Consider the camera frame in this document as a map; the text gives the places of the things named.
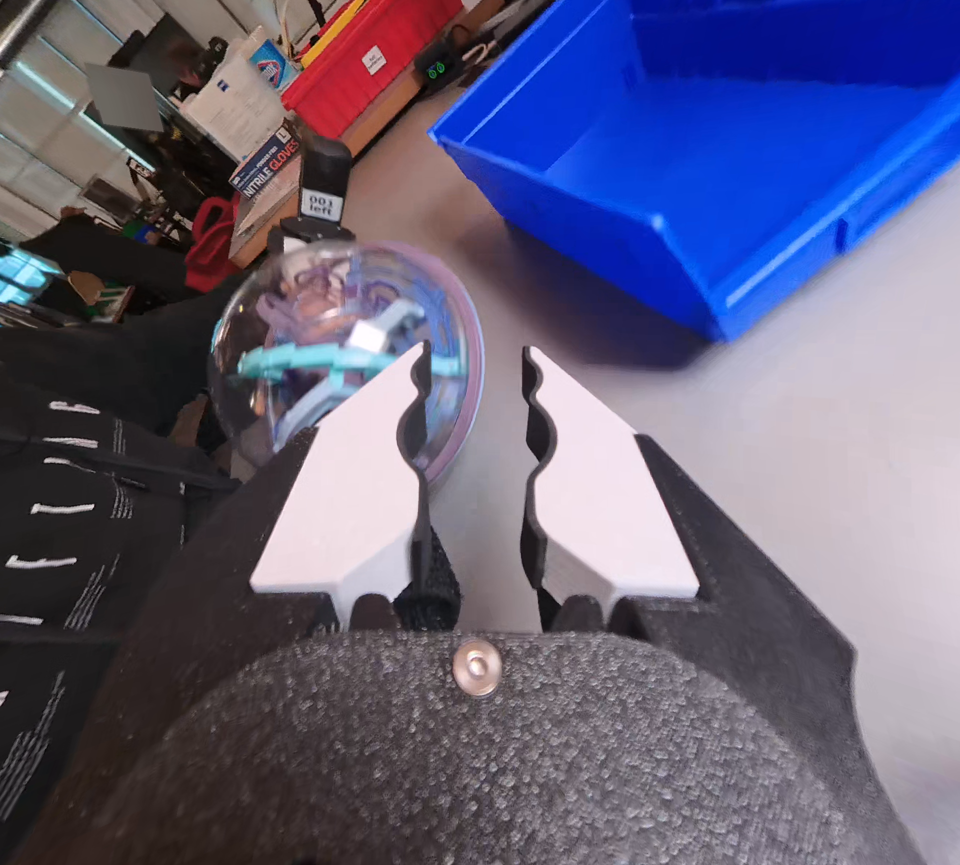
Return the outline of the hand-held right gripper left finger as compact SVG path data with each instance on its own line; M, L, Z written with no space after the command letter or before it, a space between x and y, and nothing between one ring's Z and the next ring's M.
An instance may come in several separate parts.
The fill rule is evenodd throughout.
M366 595L396 601L430 553L431 348L420 342L326 415L249 576L257 595L327 595L349 626Z

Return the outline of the clear maze ball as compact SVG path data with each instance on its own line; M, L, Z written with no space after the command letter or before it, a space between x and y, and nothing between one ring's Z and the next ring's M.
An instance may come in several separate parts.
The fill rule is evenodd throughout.
M431 391L416 461L435 487L474 426L485 347L466 286L417 247L328 239L271 257L214 330L213 408L235 455L257 470L422 342Z

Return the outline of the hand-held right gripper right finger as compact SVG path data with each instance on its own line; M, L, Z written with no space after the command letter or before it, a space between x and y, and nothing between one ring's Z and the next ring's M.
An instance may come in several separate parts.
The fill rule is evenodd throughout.
M521 355L526 444L521 563L540 605L583 596L691 601L701 583L630 424L537 346Z

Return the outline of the red plastic bin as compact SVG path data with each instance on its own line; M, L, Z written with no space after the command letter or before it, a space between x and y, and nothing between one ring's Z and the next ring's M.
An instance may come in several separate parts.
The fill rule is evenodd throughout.
M366 0L281 94L312 132L337 139L462 11L462 0Z

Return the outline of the blue plastic bin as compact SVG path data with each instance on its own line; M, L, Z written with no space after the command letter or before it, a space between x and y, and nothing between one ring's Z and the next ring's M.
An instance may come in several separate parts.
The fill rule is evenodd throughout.
M429 136L505 221L732 341L958 164L959 0L556 0Z

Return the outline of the person in black jacket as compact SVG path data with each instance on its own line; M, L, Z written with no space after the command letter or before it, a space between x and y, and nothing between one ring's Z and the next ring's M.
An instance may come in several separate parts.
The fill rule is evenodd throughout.
M2 327L1 856L33 830L126 631L236 482L170 439L245 273L120 323Z

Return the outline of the white and blue canister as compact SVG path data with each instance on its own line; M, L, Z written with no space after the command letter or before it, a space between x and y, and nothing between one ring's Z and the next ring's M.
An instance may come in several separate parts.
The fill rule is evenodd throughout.
M277 94L287 91L301 74L298 64L264 36L250 35L242 57Z

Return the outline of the glove box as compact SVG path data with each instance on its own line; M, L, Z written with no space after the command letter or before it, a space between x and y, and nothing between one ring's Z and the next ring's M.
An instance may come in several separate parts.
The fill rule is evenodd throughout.
M230 187L247 200L255 199L299 156L301 149L302 141L295 127L284 121L234 169L228 180Z

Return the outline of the black digital timer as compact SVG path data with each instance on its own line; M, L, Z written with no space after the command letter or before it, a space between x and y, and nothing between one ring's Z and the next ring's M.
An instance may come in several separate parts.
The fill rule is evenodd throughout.
M462 77L463 52L446 36L424 48L413 61L414 72L425 91L439 91Z

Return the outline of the red container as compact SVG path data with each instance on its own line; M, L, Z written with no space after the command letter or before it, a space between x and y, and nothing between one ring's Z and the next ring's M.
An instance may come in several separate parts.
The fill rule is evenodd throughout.
M193 244L185 257L184 283L190 291L207 294L241 274L243 269L231 254L238 206L239 195L210 197L200 203L192 221Z

